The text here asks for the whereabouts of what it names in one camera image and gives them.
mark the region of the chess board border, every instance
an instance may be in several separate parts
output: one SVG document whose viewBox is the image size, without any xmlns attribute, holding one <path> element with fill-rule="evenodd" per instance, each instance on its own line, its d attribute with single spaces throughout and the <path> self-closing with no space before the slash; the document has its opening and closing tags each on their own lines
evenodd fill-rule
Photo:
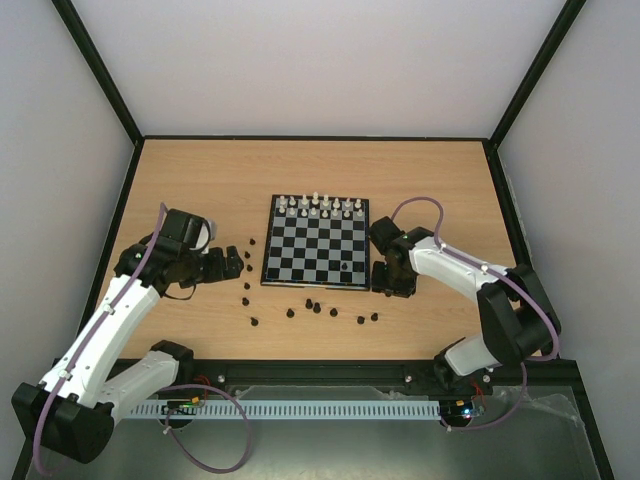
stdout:
<svg viewBox="0 0 640 480">
<path fill-rule="evenodd" d="M 310 287 L 310 288 L 331 288 L 331 289 L 335 289 L 335 290 L 349 290 L 349 291 L 361 291 L 361 292 L 368 292 L 371 290 L 371 258 L 370 258 L 370 254 L 369 254 L 369 249 L 371 247 L 370 242 L 369 242 L 369 199 L 367 198 L 363 198 L 361 199 L 362 201 L 362 211 L 364 212 L 364 238 L 365 238 L 365 242 L 364 242 L 364 257 L 365 257 L 365 269 L 364 269 L 364 274 L 365 274 L 365 280 L 364 280 L 364 284 L 363 285 L 356 285 L 354 284 L 353 286 L 350 285 L 346 285 L 344 283 L 341 282 L 310 282 L 308 280 L 272 280 L 272 279 L 267 279 L 267 264 L 269 262 L 269 250 L 271 247 L 271 236 L 272 236 L 272 232 L 273 232 L 273 219 L 275 218 L 275 214 L 276 214 L 276 207 L 277 207 L 277 202 L 279 201 L 280 197 L 284 195 L 285 198 L 289 199 L 291 197 L 293 197 L 296 200 L 301 200 L 302 199 L 302 195 L 285 195 L 282 193 L 277 193 L 271 196 L 271 203 L 270 203 L 270 213 L 269 213 L 269 224 L 267 227 L 267 236 L 265 238 L 265 242 L 264 242 L 264 258 L 262 261 L 262 272 L 260 273 L 260 285 L 261 286 L 265 286 L 265 287 L 295 287 L 295 288 L 306 288 L 306 287 Z M 347 198 L 350 197 L 335 197 L 332 196 L 331 199 L 333 201 L 333 199 L 337 198 L 340 202 L 344 202 L 347 200 Z"/>
</svg>

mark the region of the wooden table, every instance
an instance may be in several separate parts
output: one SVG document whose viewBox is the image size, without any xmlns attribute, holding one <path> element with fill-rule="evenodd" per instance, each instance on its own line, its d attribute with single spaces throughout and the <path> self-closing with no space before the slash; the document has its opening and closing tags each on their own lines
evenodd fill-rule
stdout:
<svg viewBox="0 0 640 480">
<path fill-rule="evenodd" d="M 142 321 L 122 357 L 140 358 L 161 339 L 192 348 L 196 358 L 384 360 L 432 358 L 479 331 L 477 308 L 437 281 L 420 277 L 409 299 L 372 292 L 259 284 L 271 195 L 277 192 L 368 198 L 371 221 L 402 200 L 429 195 L 446 210 L 442 237 L 487 261 L 513 265 L 480 142 L 148 140 L 110 259 L 150 233 L 160 201 L 218 224 L 213 245 L 236 245 L 253 266 L 238 280 L 201 285 L 188 302 L 163 299 Z M 407 205 L 396 222 L 432 228 L 435 207 Z M 254 238 L 256 245 L 250 246 Z M 372 247 L 371 261 L 380 256 Z M 244 290 L 248 282 L 251 289 Z M 170 290 L 180 295 L 178 288 Z M 251 304 L 241 303 L 248 297 Z M 323 306 L 304 307 L 312 298 Z M 296 311 L 287 318 L 288 308 Z M 331 307 L 340 314 L 329 316 Z M 373 312 L 379 320 L 369 320 Z M 367 318 L 364 325 L 358 315 Z M 259 319 L 252 326 L 250 317 Z"/>
</svg>

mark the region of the black and white checkered squares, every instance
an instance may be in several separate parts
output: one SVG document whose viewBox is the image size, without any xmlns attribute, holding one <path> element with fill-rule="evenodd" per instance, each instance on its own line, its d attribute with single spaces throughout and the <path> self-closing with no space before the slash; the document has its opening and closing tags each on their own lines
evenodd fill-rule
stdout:
<svg viewBox="0 0 640 480">
<path fill-rule="evenodd" d="M 262 272 L 263 285 L 315 285 L 349 289 L 369 289 L 369 203 L 362 200 L 362 215 L 353 203 L 333 214 L 334 198 L 328 207 L 322 202 L 311 213 L 311 201 L 288 203 L 280 210 L 279 196 L 271 202 L 267 248 Z M 344 211 L 349 210 L 348 218 Z"/>
</svg>

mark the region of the black frame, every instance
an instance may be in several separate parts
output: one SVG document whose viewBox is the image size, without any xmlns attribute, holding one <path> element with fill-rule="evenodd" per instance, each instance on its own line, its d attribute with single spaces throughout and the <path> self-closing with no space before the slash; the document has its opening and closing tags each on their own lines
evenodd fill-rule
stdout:
<svg viewBox="0 0 640 480">
<path fill-rule="evenodd" d="M 563 38 L 580 13 L 586 0 L 566 0 L 565 5 L 534 58 L 529 70 L 516 90 L 491 138 L 470 137 L 354 137 L 354 136 L 265 136 L 265 135 L 147 135 L 143 136 L 131 116 L 118 88 L 102 61 L 71 0 L 52 0 L 60 17 L 82 52 L 87 64 L 102 87 L 116 115 L 135 146 L 124 185 L 120 192 L 96 275 L 87 299 L 79 331 L 86 325 L 98 302 L 102 282 L 107 273 L 120 222 L 124 214 L 136 168 L 146 139 L 199 139 L 199 140 L 308 140 L 308 141 L 475 141 L 482 142 L 494 188 L 505 222 L 505 227 L 517 263 L 531 264 L 529 249 L 517 215 L 513 197 L 503 170 L 498 147 L 504 140 L 518 114 L 525 105 L 538 80 L 544 73 Z M 130 366 L 134 360 L 119 360 L 114 373 Z M 406 394 L 437 394 L 425 382 L 421 372 L 431 371 L 431 360 L 423 361 L 225 361 L 197 360 L 196 370 L 215 379 L 222 374 L 226 384 L 245 385 L 368 385 L 381 389 L 394 389 Z M 577 364 L 570 360 L 555 360 L 545 364 L 528 362 L 530 385 L 569 386 L 576 398 L 580 415 L 585 422 L 591 449 L 601 478 L 613 479 L 597 425 L 586 395 Z M 411 375 L 414 380 L 405 382 Z M 494 385 L 517 385 L 522 381 L 519 368 L 503 367 L 492 375 Z M 12 478 L 26 477 L 32 456 L 31 442 L 25 440 Z"/>
</svg>

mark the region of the red wire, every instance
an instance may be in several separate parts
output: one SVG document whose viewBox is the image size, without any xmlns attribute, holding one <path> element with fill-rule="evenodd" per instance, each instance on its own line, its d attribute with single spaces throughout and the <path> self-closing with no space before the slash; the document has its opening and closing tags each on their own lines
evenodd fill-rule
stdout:
<svg viewBox="0 0 640 480">
<path fill-rule="evenodd" d="M 202 374 L 197 375 L 197 376 L 194 377 L 193 380 L 198 382 L 198 383 L 203 383 L 205 385 L 211 386 L 211 381 L 205 375 L 202 375 Z M 208 398 L 209 398 L 209 391 L 205 390 L 204 391 L 204 401 L 206 402 Z"/>
</svg>

